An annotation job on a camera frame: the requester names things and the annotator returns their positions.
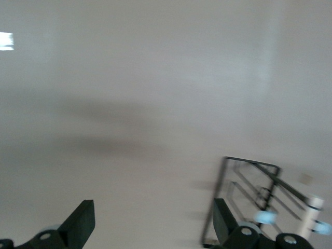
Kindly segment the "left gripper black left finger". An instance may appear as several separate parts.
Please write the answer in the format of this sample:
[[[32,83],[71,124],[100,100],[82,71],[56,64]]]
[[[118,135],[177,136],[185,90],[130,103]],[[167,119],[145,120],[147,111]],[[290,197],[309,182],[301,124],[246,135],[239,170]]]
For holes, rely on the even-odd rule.
[[[1,239],[1,248],[83,248],[94,229],[94,201],[84,200],[59,228],[42,231],[19,246],[11,239]]]

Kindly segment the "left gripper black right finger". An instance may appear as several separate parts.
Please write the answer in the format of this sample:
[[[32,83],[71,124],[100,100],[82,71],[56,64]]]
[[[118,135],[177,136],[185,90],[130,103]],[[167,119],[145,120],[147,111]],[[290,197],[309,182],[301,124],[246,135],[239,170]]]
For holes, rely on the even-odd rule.
[[[240,226],[224,199],[214,199],[213,226],[219,241],[214,248],[313,248],[297,234],[281,233],[271,240],[254,225]]]

